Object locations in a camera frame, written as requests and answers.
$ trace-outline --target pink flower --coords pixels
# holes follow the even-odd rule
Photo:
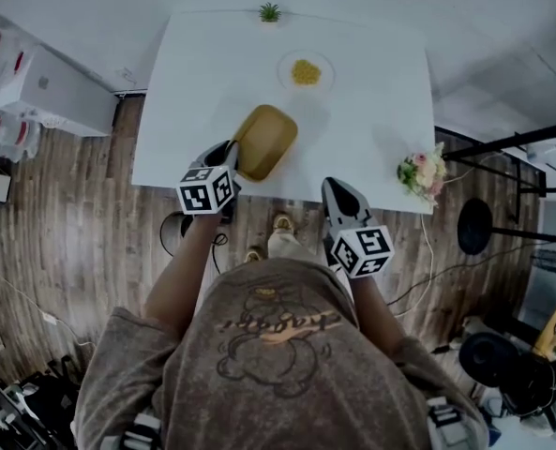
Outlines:
[[[444,182],[442,180],[436,180],[432,186],[429,188],[430,195],[434,197],[440,195],[440,192],[443,191]]]
[[[426,164],[428,157],[426,154],[415,154],[413,155],[413,163],[417,165],[417,167],[423,167]]]

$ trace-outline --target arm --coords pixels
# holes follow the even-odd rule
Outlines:
[[[171,328],[178,338],[186,333],[203,282],[221,214],[197,216],[186,236],[157,280],[144,304],[144,316]]]
[[[361,332],[391,357],[405,338],[405,333],[384,302],[373,277],[349,278]]]

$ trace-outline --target small potted plant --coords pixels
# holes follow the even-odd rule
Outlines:
[[[281,11],[279,11],[279,7],[277,5],[267,2],[259,8],[259,18],[263,24],[272,27],[276,26],[279,17],[281,17]]]

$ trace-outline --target sneaker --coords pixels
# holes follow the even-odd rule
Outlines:
[[[259,260],[265,260],[261,249],[258,247],[250,247],[247,250],[247,255],[244,258],[244,263],[258,262]]]
[[[290,219],[290,216],[287,214],[277,214],[274,218],[274,232],[276,230],[283,230],[288,233],[294,234],[294,225],[293,221]]]

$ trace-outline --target person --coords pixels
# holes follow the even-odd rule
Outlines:
[[[80,448],[100,448],[148,409],[162,448],[426,449],[429,416],[444,408],[431,401],[465,430],[461,446],[433,448],[486,448],[479,411],[405,335],[374,279],[351,279],[352,301],[287,215],[275,218],[269,258],[250,251],[194,315],[219,221],[194,218],[143,318],[113,311],[79,395]]]

